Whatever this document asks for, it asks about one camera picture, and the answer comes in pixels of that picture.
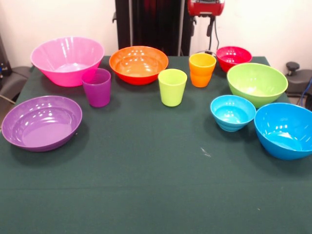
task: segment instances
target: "plastic cup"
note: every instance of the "plastic cup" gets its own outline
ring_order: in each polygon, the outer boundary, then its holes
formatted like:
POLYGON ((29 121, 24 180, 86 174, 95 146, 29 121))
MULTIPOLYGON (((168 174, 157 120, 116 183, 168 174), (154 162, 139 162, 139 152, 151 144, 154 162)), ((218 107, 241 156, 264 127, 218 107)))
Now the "plastic cup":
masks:
POLYGON ((178 69, 163 70, 158 75, 161 102, 166 106, 178 106, 182 102, 187 75, 178 69))
POLYGON ((200 53, 190 56, 191 81, 195 87, 206 87, 215 69, 214 56, 200 53))
POLYGON ((89 70, 82 76, 82 85, 93 107, 106 106, 111 99, 111 74, 105 69, 89 70))

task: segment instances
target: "red machine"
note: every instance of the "red machine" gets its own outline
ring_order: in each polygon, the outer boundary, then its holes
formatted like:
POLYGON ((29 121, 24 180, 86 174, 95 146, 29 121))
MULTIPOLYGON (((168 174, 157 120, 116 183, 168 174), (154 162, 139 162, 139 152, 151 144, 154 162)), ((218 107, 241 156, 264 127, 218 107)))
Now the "red machine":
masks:
POLYGON ((188 0, 190 16, 219 16, 225 0, 188 0))
MULTIPOLYGON (((213 30, 213 25, 215 22, 215 17, 221 15, 225 0, 188 0, 188 10, 190 16, 193 18, 194 24, 196 24, 195 16, 199 17, 209 17, 210 18, 210 24, 208 25, 207 29, 207 36, 210 37, 210 43, 209 43, 209 51, 211 48, 211 34, 213 30)), ((192 36, 194 35, 194 25, 192 28, 192 36)))

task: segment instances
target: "light blue bowl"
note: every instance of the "light blue bowl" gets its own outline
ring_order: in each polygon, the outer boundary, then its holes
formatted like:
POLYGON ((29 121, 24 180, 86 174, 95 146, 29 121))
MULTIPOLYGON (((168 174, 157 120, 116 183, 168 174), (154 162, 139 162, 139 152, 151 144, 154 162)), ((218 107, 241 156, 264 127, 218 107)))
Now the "light blue bowl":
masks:
POLYGON ((274 157, 294 160, 312 154, 312 112, 288 103, 261 107, 254 118, 258 138, 274 157))
POLYGON ((224 95, 215 98, 210 110, 217 124, 224 131, 235 132, 253 120, 256 110, 247 99, 235 95, 224 95))

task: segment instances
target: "bowl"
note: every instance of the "bowl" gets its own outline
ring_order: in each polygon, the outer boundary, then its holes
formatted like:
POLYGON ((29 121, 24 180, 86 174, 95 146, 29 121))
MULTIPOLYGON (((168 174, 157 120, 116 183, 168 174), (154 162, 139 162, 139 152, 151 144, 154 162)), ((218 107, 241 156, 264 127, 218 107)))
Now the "bowl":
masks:
POLYGON ((289 103, 261 107, 254 118, 262 146, 274 157, 294 160, 312 154, 312 112, 289 103))
POLYGON ((223 95, 215 98, 210 110, 221 129, 236 132, 253 120, 256 110, 254 105, 239 96, 223 95))
POLYGON ((43 96, 14 107, 2 122, 2 134, 13 145, 33 152, 56 149, 75 133, 82 110, 73 100, 43 96))
POLYGON ((224 72, 228 72, 231 67, 237 64, 250 62, 253 59, 248 50, 237 46, 222 47, 217 50, 216 56, 224 72))
POLYGON ((103 56, 104 48, 95 40, 64 37, 39 45, 30 60, 54 84, 74 87, 82 85, 86 71, 98 68, 103 56))
POLYGON ((112 70, 123 81, 144 85, 157 80, 158 74, 168 66, 168 57, 148 46, 131 46, 115 52, 109 59, 112 70))
POLYGON ((288 87, 281 72, 258 63, 236 65, 228 71, 227 78, 231 92, 251 101, 256 108, 275 101, 288 87))

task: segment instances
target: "red bowl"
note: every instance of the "red bowl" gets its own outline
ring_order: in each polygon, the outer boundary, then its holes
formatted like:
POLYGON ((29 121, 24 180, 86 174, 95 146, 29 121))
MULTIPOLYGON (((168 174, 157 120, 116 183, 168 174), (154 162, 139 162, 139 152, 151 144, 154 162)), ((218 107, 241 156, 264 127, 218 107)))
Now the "red bowl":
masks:
POLYGON ((155 81, 168 62, 168 57, 162 51, 148 46, 126 47, 109 59, 109 65, 119 78, 134 85, 155 81))
POLYGON ((222 47, 217 50, 216 56, 224 72, 228 72, 231 67, 237 64, 250 62, 253 59, 248 50, 237 46, 222 47))

